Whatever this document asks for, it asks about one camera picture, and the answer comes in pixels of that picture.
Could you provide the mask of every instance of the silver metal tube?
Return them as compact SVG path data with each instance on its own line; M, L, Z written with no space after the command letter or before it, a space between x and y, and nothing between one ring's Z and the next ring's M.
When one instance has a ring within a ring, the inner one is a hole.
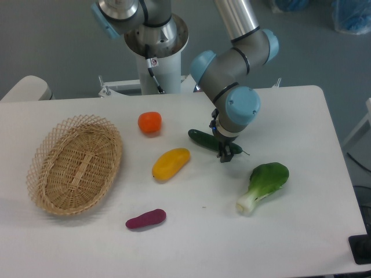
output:
M237 39L259 26L250 0L214 0L214 2L231 40Z
M138 0L99 0L99 6L107 16L126 20L136 13Z

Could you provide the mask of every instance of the tomato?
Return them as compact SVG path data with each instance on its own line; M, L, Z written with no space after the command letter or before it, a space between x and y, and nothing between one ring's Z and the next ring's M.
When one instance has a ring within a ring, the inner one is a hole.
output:
M152 133L161 129L162 118L158 112L146 112L139 116L138 126L143 133Z
M172 178L189 161L191 153L185 148L165 152L152 168L152 175L160 181Z

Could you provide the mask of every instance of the cable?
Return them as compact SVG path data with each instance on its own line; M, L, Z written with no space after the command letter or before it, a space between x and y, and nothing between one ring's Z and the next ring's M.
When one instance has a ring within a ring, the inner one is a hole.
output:
M362 169L365 170L366 172L371 173L371 170L370 170L370 169L368 169L368 168L366 168L365 166L363 166L362 164L360 164L357 160L355 160L355 158L354 158L353 156L351 156L350 153L347 152L347 156L349 156L349 158L350 158L351 160L353 160L353 162L354 162L355 164L357 164L360 168L362 168Z
M158 83L157 81L157 78L155 76L155 74L153 73L153 70L152 70L152 65L151 65L151 58L150 58L150 46L149 45L145 45L145 58L147 60L147 66L148 66L148 72L150 73L152 79L154 80L154 82L156 83L156 87L157 87L157 90L158 90L158 93L159 94L165 94L165 91L163 90L163 88L161 88L160 84Z

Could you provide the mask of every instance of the green leafy vegetable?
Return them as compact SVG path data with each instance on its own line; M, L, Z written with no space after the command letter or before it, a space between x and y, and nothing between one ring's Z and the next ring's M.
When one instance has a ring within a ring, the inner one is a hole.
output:
M251 212L261 199L281 189L288 178L289 169L278 162L257 166L250 176L249 190L237 200L237 209Z

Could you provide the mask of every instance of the blue joint cap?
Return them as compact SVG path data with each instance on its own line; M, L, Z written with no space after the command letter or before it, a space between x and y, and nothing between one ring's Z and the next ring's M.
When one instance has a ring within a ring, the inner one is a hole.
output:
M259 110L260 98L255 90L248 87L231 90L225 101L225 111L237 125L246 126L251 123Z
M194 58L191 64L191 75L197 84L215 57L216 54L214 52L207 50Z
M103 16L102 12L98 8L97 4L94 3L91 6L95 19L98 21L100 27L106 32L106 34L111 39L118 39L120 35L116 32L116 30L112 27L112 25L107 21L107 19Z
M263 32L267 35L269 40L269 57L267 62L272 60L279 51L279 43L277 37L273 34L271 30L263 29Z

